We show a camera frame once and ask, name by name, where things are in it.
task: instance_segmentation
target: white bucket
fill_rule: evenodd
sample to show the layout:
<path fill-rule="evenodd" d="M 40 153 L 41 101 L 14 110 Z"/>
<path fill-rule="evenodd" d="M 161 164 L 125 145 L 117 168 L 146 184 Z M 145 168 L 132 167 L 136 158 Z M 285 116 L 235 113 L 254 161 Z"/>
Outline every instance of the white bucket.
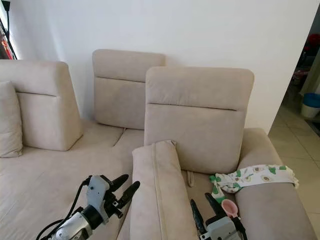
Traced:
<path fill-rule="evenodd" d="M 320 112 L 320 107 L 311 107 L 302 104 L 301 115 L 305 118 L 312 119 Z"/>

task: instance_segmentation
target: tiled floor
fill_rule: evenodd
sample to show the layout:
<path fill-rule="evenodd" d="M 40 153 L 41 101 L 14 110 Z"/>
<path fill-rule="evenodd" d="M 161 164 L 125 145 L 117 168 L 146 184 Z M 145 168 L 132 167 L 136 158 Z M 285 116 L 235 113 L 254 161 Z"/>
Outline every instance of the tiled floor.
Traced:
<path fill-rule="evenodd" d="M 269 137 L 299 179 L 298 194 L 320 239 L 320 137 L 298 111 L 285 106 L 280 107 Z"/>

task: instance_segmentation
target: white cloth with avocado pattern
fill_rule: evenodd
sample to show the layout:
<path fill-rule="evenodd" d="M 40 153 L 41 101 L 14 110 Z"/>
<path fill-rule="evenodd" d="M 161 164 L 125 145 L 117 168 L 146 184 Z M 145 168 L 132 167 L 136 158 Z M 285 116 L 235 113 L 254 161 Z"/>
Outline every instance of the white cloth with avocado pattern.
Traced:
<path fill-rule="evenodd" d="M 243 187 L 266 183 L 292 183 L 296 189 L 299 186 L 294 171 L 284 165 L 254 165 L 238 169 L 230 174 L 216 173 L 209 178 L 213 183 L 212 196 L 218 202 L 225 199 L 221 189 L 234 194 Z"/>

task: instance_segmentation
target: sofa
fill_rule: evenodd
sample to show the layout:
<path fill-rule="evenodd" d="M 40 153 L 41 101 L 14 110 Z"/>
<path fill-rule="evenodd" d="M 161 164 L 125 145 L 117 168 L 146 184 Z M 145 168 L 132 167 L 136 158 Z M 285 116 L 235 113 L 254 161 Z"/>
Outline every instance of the sofa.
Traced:
<path fill-rule="evenodd" d="M 96 50 L 92 61 L 95 121 L 80 118 L 65 63 L 0 60 L 0 81 L 11 81 L 19 99 L 24 145 L 21 156 L 0 158 L 0 239 L 35 239 L 66 215 L 88 175 L 129 174 L 120 197 L 132 183 L 132 151 L 158 141 L 176 142 L 187 197 L 204 219 L 213 215 L 204 199 L 210 174 L 282 164 L 263 130 L 244 128 L 249 70 L 161 67 L 162 54 L 108 49 Z M 250 186 L 228 197 L 248 239 L 317 239 L 290 183 Z M 77 206 L 86 204 L 82 192 Z M 111 217 L 90 239 L 134 239 L 134 211 L 126 206 L 123 218 Z"/>

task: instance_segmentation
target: beige pillow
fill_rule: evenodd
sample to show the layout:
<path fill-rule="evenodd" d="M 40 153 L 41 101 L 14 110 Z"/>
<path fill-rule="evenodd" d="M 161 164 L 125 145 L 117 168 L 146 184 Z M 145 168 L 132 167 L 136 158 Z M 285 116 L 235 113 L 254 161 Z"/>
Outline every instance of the beige pillow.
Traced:
<path fill-rule="evenodd" d="M 18 97 L 10 81 L 0 81 L 0 157 L 20 156 L 22 148 Z"/>
<path fill-rule="evenodd" d="M 130 239 L 196 240 L 197 229 L 173 142 L 160 141 L 132 154 L 132 178 L 140 181 L 140 188 L 131 203 Z"/>

